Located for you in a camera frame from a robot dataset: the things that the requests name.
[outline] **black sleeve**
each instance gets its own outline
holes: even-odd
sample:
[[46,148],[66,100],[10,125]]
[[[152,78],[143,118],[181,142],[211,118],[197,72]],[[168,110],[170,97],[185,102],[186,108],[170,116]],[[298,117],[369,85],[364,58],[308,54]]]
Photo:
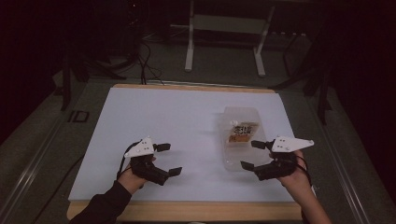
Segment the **black sleeve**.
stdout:
[[118,181],[105,194],[96,194],[88,206],[69,224],[113,224],[121,215],[132,195]]

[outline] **person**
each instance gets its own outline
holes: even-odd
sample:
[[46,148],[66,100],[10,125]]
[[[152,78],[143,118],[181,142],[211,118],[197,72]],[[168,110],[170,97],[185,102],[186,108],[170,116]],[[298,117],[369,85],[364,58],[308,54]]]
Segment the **person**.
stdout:
[[[305,167],[303,152],[294,151],[300,166]],[[306,173],[301,169],[278,179],[286,188],[293,200],[302,207],[305,219],[310,224],[331,223],[328,215],[318,201],[311,189]],[[117,217],[123,212],[126,205],[145,183],[146,179],[134,175],[132,172],[122,172],[120,177],[114,181],[113,186],[105,194],[97,194],[92,197],[88,206],[74,218],[69,224],[100,223],[113,224]]]

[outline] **clear plastic bin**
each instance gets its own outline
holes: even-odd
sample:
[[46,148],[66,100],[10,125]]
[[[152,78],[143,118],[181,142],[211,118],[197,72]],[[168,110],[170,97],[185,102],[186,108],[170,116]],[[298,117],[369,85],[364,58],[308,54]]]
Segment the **clear plastic bin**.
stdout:
[[262,150],[250,144],[252,140],[266,141],[262,121],[255,108],[227,106],[219,128],[224,167],[227,170],[243,171],[241,161],[253,163],[255,166],[271,161],[268,149]]

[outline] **white table leg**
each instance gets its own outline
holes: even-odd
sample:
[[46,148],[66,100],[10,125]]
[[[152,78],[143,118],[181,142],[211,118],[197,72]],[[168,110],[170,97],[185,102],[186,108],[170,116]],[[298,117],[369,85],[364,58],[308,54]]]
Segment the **white table leg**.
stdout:
[[189,45],[187,46],[186,65],[184,70],[190,72],[192,70],[192,59],[194,56],[194,1],[190,0],[190,25],[189,25]]
[[262,38],[260,43],[257,47],[253,48],[254,59],[256,61],[257,72],[259,77],[265,76],[264,65],[262,64],[262,46],[264,44],[265,38],[268,35],[268,29],[270,28],[271,19],[274,15],[275,7],[271,7],[270,12],[267,17],[267,21],[265,22],[264,26],[262,27]]

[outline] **gray carpet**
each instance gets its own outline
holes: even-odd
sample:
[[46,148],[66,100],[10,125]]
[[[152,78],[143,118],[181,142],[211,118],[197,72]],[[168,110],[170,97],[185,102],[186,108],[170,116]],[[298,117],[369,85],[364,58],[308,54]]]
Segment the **gray carpet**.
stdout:
[[[184,72],[187,47],[179,42],[168,44],[151,43],[148,65],[165,84],[201,83],[208,85],[235,85],[265,88],[288,78],[282,60],[282,52],[289,39],[281,35],[270,35],[262,57],[267,77],[256,74],[253,52],[250,48],[213,47],[205,44],[195,46],[194,65],[190,73]],[[306,44],[301,39],[300,46]],[[142,47],[143,58],[149,55]],[[298,62],[302,51],[294,52]],[[138,83],[141,67],[135,64],[128,70],[120,70],[128,77],[122,82]],[[160,83],[146,68],[150,82]],[[40,210],[53,199],[36,223],[67,223],[68,193],[73,186],[79,163],[71,170],[59,189],[70,167],[80,158],[92,136],[96,121],[105,102],[108,89],[119,81],[92,74],[87,84],[73,82],[73,101],[61,112],[62,98],[50,95],[48,99],[12,134],[0,147],[0,202],[4,206],[7,197],[39,149],[46,149],[39,170],[9,213],[9,223],[32,223]],[[389,199],[374,168],[365,154],[361,140],[354,131],[348,117],[338,102],[336,92],[329,92],[332,106],[327,111],[327,126],[316,117],[318,98],[305,97],[301,91],[304,81],[279,91],[291,127],[296,136],[314,139],[315,149],[304,154],[310,165],[318,198],[333,223],[393,223],[396,209]],[[86,123],[67,122],[72,111],[89,111]]]

